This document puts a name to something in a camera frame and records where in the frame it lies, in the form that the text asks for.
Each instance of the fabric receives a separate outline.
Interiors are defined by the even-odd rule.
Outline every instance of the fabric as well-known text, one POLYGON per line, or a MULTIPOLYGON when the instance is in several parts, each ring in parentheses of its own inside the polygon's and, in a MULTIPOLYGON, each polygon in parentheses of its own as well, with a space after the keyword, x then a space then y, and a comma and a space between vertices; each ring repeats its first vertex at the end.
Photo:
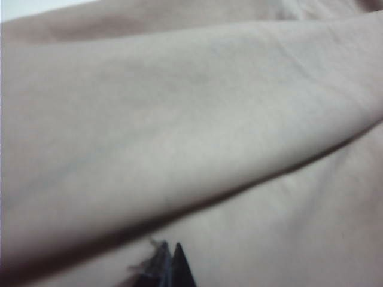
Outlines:
POLYGON ((381 1, 103 0, 5 22, 6 285, 382 286, 381 1))

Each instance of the black pointed tip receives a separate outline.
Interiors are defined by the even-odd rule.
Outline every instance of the black pointed tip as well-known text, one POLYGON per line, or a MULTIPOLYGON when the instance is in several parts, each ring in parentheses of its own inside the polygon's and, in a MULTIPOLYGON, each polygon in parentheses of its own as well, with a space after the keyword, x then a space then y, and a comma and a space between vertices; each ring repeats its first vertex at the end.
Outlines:
POLYGON ((172 260, 173 287, 197 287, 180 243, 177 243, 172 260))

